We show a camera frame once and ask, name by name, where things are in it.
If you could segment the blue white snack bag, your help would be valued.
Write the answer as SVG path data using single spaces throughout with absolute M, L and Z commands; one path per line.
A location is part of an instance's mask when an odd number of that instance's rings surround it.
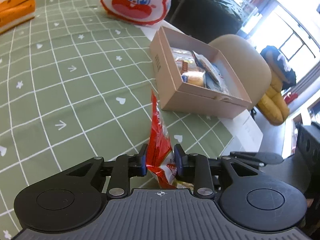
M 204 70 L 205 87 L 210 90 L 229 95 L 227 85 L 217 66 L 195 51 L 192 51 L 192 55 L 196 65 Z

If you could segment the green grid tablecloth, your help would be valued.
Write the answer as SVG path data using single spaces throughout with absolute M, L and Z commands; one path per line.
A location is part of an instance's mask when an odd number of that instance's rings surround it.
M 22 189 L 149 139 L 150 39 L 97 1 L 36 0 L 35 18 L 1 35 L 1 239 L 21 230 Z

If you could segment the white red snack packet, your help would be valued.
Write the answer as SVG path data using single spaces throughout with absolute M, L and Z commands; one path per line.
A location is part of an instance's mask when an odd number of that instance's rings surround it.
M 181 78 L 185 83 L 205 87 L 205 72 L 188 71 L 182 73 Z

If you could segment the red snack bag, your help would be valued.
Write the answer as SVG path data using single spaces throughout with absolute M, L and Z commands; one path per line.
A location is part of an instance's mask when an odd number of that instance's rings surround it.
M 169 133 L 154 93 L 151 93 L 151 102 L 151 131 L 146 153 L 148 171 L 152 173 L 163 189 L 193 190 L 193 184 L 177 179 L 177 167 Z

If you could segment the beige chair right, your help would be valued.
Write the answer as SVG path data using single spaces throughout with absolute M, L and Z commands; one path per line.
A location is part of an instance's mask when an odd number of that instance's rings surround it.
M 271 84 L 272 75 L 267 62 L 247 40 L 238 35 L 222 35 L 209 45 L 221 51 L 233 68 L 251 100 L 251 105 L 247 107 L 250 111 Z

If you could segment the pink cardboard box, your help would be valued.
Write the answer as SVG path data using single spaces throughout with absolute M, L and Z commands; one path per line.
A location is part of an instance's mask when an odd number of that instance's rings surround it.
M 150 43 L 160 107 L 233 119 L 251 100 L 218 49 L 167 27 Z

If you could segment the orange tissue box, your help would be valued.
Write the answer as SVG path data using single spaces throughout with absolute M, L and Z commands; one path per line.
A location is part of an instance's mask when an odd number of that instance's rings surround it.
M 10 29 L 32 20 L 35 17 L 35 0 L 1 0 L 1 31 Z

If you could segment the fish tank cabinet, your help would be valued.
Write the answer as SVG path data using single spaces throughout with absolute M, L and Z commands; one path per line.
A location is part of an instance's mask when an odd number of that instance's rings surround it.
M 203 42 L 226 34 L 248 38 L 273 0 L 172 0 L 167 22 Z

